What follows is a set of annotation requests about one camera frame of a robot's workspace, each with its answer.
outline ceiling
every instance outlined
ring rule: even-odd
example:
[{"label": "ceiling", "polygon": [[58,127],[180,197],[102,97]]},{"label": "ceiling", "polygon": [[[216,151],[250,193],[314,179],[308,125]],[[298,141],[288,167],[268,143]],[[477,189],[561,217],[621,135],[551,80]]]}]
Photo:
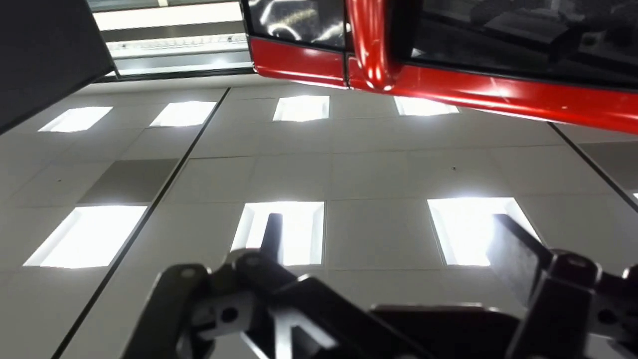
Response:
[{"label": "ceiling", "polygon": [[118,72],[100,82],[252,74],[240,2],[88,0]]}]

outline ceiling light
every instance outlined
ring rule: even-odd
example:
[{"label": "ceiling light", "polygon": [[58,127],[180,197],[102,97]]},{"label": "ceiling light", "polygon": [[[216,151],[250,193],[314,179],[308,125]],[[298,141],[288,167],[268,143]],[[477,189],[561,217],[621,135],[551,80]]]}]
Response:
[{"label": "ceiling light", "polygon": [[429,207],[449,265],[489,265],[487,251],[495,235],[495,213],[511,215],[537,235],[515,197],[429,199]]},{"label": "ceiling light", "polygon": [[114,58],[248,50],[246,34],[106,42]]},{"label": "ceiling light", "polygon": [[282,213],[280,261],[318,265],[324,253],[324,201],[246,203],[232,249],[262,247],[270,213]]},{"label": "ceiling light", "polygon": [[98,12],[94,16],[102,32],[128,28],[242,22],[240,2]]},{"label": "ceiling light", "polygon": [[100,121],[112,107],[110,105],[88,105],[72,107],[62,115],[40,127],[40,131],[86,131]]},{"label": "ceiling light", "polygon": [[459,113],[457,105],[425,99],[425,97],[395,97],[397,109],[401,115],[443,115],[443,113]]},{"label": "ceiling light", "polygon": [[202,125],[214,111],[216,101],[174,101],[152,121],[152,127]]},{"label": "ceiling light", "polygon": [[318,121],[330,117],[330,95],[280,97],[276,121]]},{"label": "ceiling light", "polygon": [[146,205],[76,207],[36,253],[28,267],[106,267],[120,251]]}]

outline black machine part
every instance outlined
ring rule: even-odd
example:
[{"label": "black machine part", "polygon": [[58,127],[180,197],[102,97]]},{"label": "black machine part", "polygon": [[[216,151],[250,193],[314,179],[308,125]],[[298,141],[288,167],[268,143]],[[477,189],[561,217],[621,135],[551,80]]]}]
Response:
[{"label": "black machine part", "polygon": [[625,357],[638,355],[637,269],[605,273],[583,255],[547,249],[509,215],[495,219],[509,233],[493,241],[497,271],[507,271],[495,255],[503,249],[537,257],[527,261],[537,267],[525,319],[463,305],[363,311],[278,263],[282,215],[272,215],[262,249],[234,251],[218,271],[166,269],[124,359],[204,359],[228,333],[244,333],[272,359],[585,359],[591,333],[611,337]]}]

